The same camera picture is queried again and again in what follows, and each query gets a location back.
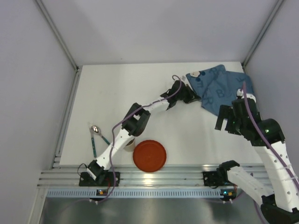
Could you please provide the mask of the spoon with teal handle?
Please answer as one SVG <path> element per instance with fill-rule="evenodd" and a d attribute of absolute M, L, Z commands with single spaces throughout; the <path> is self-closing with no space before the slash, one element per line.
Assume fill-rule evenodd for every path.
<path fill-rule="evenodd" d="M 108 145 L 110 145 L 110 142 L 102 135 L 101 129 L 98 126 L 92 125 L 91 130 L 94 134 L 100 136 Z"/>

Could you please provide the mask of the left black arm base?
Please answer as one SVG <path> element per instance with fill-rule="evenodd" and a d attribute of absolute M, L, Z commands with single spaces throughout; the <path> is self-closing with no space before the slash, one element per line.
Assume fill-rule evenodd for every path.
<path fill-rule="evenodd" d="M 79 174 L 79 186 L 80 187 L 112 187 L 116 180 L 116 186 L 119 186 L 120 182 L 120 172 L 115 172 L 115 178 L 113 172 L 102 173 L 97 180 L 94 180 L 87 172 L 82 172 Z"/>

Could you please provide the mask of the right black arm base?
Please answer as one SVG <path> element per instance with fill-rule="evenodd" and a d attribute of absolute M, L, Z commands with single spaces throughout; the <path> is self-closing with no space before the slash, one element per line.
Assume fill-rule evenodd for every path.
<path fill-rule="evenodd" d="M 203 174 L 203 181 L 204 186 L 210 188 L 218 188 L 224 186 L 233 186 L 234 184 L 226 181 L 223 177 L 221 177 L 216 171 L 204 171 Z"/>

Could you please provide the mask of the fork with teal handle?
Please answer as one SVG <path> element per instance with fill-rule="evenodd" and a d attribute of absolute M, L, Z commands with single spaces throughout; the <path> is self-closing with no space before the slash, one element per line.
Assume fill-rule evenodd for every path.
<path fill-rule="evenodd" d="M 92 142 L 92 148 L 93 148 L 93 156 L 94 156 L 94 158 L 96 158 L 97 157 L 97 152 L 96 152 L 95 141 L 94 141 L 93 125 L 92 125 L 91 122 L 88 125 L 89 125 L 89 131 L 90 131 L 90 135 L 91 135 L 91 142 Z"/>

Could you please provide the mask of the beige cup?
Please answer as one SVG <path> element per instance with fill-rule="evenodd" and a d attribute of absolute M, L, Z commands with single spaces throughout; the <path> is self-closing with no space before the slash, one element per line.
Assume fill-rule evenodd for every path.
<path fill-rule="evenodd" d="M 127 152 L 133 152 L 135 149 L 135 139 L 132 139 L 125 147 L 124 150 Z"/>

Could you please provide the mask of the blue letter placemat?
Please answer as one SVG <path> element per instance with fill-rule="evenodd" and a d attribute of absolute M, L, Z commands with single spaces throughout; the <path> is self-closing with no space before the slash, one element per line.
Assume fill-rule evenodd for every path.
<path fill-rule="evenodd" d="M 246 83 L 247 93 L 254 95 L 250 77 L 245 73 L 227 71 L 220 64 L 215 67 L 186 74 L 193 91 L 201 98 L 201 106 L 218 115 L 220 106 L 231 106 L 237 91 Z"/>

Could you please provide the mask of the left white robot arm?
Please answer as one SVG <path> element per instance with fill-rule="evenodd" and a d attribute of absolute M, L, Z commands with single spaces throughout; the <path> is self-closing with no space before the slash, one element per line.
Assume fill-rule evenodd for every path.
<path fill-rule="evenodd" d="M 112 169 L 112 157 L 123 149 L 135 137 L 140 136 L 153 113 L 167 111 L 178 101 L 185 104 L 201 99 L 188 84 L 176 80 L 172 87 L 156 100 L 147 104 L 132 104 L 124 119 L 112 128 L 113 139 L 107 149 L 86 167 L 86 173 L 92 183 L 100 185 L 104 182 L 109 169 Z"/>

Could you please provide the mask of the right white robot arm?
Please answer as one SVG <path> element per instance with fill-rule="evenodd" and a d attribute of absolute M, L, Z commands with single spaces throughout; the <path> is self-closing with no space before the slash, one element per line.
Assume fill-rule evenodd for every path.
<path fill-rule="evenodd" d="M 228 133 L 248 140 L 260 156 L 271 182 L 266 187 L 236 161 L 220 164 L 217 173 L 224 182 L 240 187 L 260 207 L 270 224 L 299 222 L 299 179 L 286 150 L 285 136 L 274 119 L 262 120 L 252 98 L 238 97 L 231 106 L 221 105 L 215 128 L 223 121 Z"/>

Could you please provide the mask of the red round plate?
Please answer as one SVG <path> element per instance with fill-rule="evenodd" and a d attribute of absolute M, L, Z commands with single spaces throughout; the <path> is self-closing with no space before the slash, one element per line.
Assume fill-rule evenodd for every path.
<path fill-rule="evenodd" d="M 159 171 L 166 163 L 167 153 L 164 146 L 155 140 L 139 143 L 133 151 L 133 162 L 143 172 Z"/>

